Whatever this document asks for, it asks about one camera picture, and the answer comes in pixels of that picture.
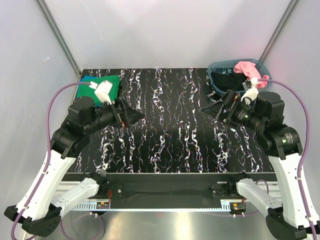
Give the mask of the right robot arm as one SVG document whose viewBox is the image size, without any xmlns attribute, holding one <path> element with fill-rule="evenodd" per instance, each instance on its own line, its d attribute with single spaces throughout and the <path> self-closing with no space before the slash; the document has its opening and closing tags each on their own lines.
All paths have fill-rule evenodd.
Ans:
<svg viewBox="0 0 320 240">
<path fill-rule="evenodd" d="M 255 98 L 254 107 L 247 98 L 228 90 L 214 104 L 201 111 L 221 123 L 247 127 L 268 156 L 276 175 L 281 200 L 274 199 L 246 173 L 231 177 L 223 188 L 232 198 L 251 202 L 265 217 L 266 225 L 277 240 L 303 240 L 320 233 L 320 217 L 313 208 L 304 171 L 298 132 L 283 123 L 285 103 L 275 92 L 263 91 Z"/>
</svg>

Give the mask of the green t-shirt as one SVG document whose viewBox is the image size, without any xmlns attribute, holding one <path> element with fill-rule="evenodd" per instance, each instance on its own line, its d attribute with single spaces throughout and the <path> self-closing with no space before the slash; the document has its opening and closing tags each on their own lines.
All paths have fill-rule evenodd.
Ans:
<svg viewBox="0 0 320 240">
<path fill-rule="evenodd" d="M 93 83 L 93 85 L 80 84 L 77 88 L 76 98 L 90 97 L 94 100 L 95 104 L 100 104 L 99 98 L 95 94 L 95 90 L 102 82 L 108 81 L 112 84 L 108 96 L 112 101 L 118 97 L 119 87 L 121 79 L 118 75 L 107 75 L 103 77 L 94 77 L 85 75 L 80 82 L 81 83 Z"/>
</svg>

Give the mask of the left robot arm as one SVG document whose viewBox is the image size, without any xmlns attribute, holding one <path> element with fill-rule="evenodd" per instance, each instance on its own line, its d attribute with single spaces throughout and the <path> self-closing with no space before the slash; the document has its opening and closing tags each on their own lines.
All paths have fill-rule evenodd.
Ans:
<svg viewBox="0 0 320 240">
<path fill-rule="evenodd" d="M 91 135 L 106 128 L 129 128 L 145 114 L 131 108 L 123 98 L 97 107 L 91 97 L 76 98 L 49 141 L 43 166 L 25 197 L 8 206 L 4 215 L 32 236 L 47 237 L 75 206 L 91 197 L 103 198 L 109 183 L 105 170 L 90 173 L 78 185 L 55 197 L 70 166 L 90 143 Z"/>
</svg>

